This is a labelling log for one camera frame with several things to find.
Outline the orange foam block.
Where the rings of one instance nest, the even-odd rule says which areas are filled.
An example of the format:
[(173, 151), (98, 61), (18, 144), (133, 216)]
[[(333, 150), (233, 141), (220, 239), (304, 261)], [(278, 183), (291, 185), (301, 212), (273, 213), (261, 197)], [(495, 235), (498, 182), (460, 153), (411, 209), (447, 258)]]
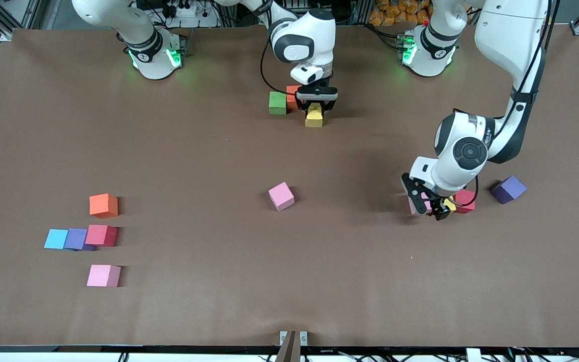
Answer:
[(99, 219), (112, 218), (119, 215), (119, 199), (106, 193), (89, 197), (89, 214)]
[(299, 109), (299, 106), (298, 106), (297, 100), (296, 100), (296, 92), (298, 91), (299, 87), (301, 87), (301, 85), (299, 85), (299, 84), (287, 85), (285, 87), (286, 108), (290, 112)]

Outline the green foam block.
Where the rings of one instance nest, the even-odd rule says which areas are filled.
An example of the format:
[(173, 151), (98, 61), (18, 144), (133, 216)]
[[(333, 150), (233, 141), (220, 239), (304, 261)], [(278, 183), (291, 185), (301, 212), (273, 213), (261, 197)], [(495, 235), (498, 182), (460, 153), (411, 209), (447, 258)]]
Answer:
[(268, 110), (271, 115), (286, 115), (287, 100), (283, 92), (270, 91), (268, 98)]

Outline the pink foam block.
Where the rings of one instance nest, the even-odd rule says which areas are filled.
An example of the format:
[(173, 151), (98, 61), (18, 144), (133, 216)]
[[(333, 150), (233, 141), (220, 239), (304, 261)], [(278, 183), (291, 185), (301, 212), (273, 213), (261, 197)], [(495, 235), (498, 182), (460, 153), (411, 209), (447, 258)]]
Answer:
[(275, 209), (279, 212), (289, 208), (289, 206), (292, 206), (296, 201), (287, 183), (278, 184), (268, 190), (267, 194), (275, 206)]
[[(428, 197), (427, 193), (420, 193), (420, 196), (424, 200), (424, 204), (426, 206), (425, 215), (432, 215), (432, 207), (431, 207), (430, 201), (428, 200), (429, 197)], [(415, 205), (412, 202), (412, 199), (410, 197), (408, 197), (408, 202), (409, 202), (409, 208), (410, 208), (411, 215), (417, 216), (419, 213), (418, 213), (417, 208), (415, 207)]]
[(115, 265), (91, 265), (87, 287), (118, 287), (122, 268)]

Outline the red foam block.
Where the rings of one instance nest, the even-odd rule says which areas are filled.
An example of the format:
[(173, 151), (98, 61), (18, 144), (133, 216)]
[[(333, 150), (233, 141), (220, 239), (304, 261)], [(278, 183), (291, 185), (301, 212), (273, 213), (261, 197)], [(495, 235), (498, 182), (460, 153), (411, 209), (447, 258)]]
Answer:
[(85, 237), (85, 245), (94, 247), (114, 247), (119, 229), (110, 225), (90, 224)]
[(456, 212), (465, 215), (475, 209), (476, 192), (467, 189), (459, 190), (454, 196)]

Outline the purple foam block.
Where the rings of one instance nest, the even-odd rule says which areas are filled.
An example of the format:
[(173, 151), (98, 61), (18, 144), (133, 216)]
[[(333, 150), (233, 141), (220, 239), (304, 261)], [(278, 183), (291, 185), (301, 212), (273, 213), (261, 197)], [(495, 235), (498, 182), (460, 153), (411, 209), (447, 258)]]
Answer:
[(67, 250), (95, 250), (94, 245), (86, 243), (88, 229), (69, 228), (67, 231), (64, 249)]
[(527, 189), (515, 175), (511, 175), (492, 187), (490, 192), (500, 204), (507, 204), (518, 199)]

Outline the aluminium equipment rack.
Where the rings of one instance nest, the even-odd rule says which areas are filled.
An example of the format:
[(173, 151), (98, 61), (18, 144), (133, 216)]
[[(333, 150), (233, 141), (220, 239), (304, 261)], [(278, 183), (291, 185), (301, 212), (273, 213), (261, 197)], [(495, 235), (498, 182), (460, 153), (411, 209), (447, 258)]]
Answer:
[[(262, 23), (251, 14), (247, 7), (237, 4), (237, 0), (197, 1), (211, 7), (212, 14), (217, 16), (221, 27), (250, 27)], [(366, 22), (373, 8), (372, 0), (274, 0), (274, 2), (292, 10), (299, 17), (312, 8), (328, 10), (333, 14), (338, 25)]]

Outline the pile of orange objects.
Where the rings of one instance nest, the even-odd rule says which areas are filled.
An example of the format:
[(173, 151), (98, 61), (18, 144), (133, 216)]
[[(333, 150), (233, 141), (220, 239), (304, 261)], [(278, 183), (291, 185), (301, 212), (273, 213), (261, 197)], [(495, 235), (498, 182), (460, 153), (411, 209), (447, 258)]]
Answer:
[(431, 0), (374, 0), (367, 22), (375, 27), (403, 22), (425, 25), (433, 13)]

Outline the brown table cover sheet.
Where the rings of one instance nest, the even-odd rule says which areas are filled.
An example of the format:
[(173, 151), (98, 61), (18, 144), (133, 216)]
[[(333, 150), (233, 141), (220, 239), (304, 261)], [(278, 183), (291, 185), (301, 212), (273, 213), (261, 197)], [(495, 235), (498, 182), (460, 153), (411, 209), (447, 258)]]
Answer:
[[(511, 78), (467, 30), (435, 78), (363, 28), (336, 35), (325, 126), (273, 116), (263, 27), (201, 29), (163, 81), (113, 31), (0, 45), (0, 344), (579, 346), (579, 37), (553, 32), (521, 154), (474, 211), (412, 217), (400, 176), (453, 108), (496, 117)], [(500, 204), (515, 175), (527, 191)], [(268, 190), (287, 183), (277, 211)], [(119, 215), (89, 214), (89, 197)], [(49, 229), (114, 247), (44, 249)], [(87, 287), (91, 265), (122, 268)]]

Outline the light blue foam block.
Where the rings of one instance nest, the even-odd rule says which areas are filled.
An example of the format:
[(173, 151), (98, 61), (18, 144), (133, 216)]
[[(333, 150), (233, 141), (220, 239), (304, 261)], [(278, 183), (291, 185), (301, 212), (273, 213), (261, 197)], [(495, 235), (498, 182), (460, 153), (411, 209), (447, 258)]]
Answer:
[(68, 229), (49, 229), (44, 243), (44, 249), (65, 249), (67, 234)]

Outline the small metal bracket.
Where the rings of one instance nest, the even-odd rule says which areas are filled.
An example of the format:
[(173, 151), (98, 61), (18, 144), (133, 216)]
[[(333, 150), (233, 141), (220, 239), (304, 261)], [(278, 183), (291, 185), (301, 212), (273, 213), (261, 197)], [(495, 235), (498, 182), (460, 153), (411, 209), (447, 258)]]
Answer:
[[(281, 345), (284, 340), (285, 337), (287, 337), (289, 334), (289, 332), (287, 330), (282, 330), (279, 332), (279, 342), (278, 345)], [(309, 341), (308, 341), (308, 332), (307, 331), (300, 331), (297, 332), (297, 335), (299, 335), (300, 337), (300, 344), (301, 346), (308, 346), (309, 345)]]

